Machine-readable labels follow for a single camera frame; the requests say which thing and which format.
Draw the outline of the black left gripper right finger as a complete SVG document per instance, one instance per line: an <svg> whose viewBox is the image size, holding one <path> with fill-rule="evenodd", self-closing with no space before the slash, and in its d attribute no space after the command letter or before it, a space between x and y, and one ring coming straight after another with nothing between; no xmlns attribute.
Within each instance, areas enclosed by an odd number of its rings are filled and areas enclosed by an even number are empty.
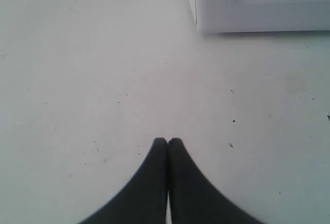
<svg viewBox="0 0 330 224"><path fill-rule="evenodd" d="M168 191L172 223L261 223L202 174L179 138L168 142Z"/></svg>

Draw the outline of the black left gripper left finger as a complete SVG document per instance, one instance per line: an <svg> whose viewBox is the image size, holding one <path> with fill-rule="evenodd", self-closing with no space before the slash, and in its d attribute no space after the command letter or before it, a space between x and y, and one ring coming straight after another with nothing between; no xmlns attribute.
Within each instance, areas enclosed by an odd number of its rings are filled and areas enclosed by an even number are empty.
<svg viewBox="0 0 330 224"><path fill-rule="evenodd" d="M168 143L158 137L128 183L82 223L166 223L167 201Z"/></svg>

